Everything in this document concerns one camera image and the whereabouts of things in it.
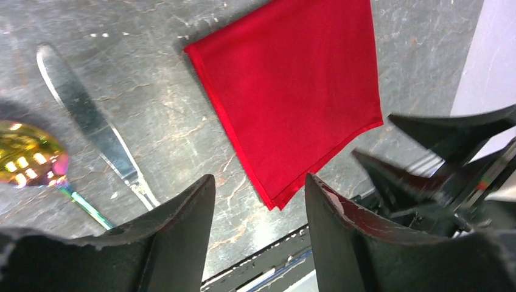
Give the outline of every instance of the red cloth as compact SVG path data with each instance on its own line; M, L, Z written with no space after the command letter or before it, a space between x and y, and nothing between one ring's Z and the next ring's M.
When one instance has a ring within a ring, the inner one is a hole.
M383 124L369 0L273 0L185 52L269 209Z

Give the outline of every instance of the knife blade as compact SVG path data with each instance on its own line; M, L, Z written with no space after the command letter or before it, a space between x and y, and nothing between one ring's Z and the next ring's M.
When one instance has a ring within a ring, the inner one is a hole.
M82 82L57 50L49 44L42 44L38 47L36 59L43 80L53 97L75 120L99 155L148 210L159 206L159 201L152 194L120 133L105 119Z

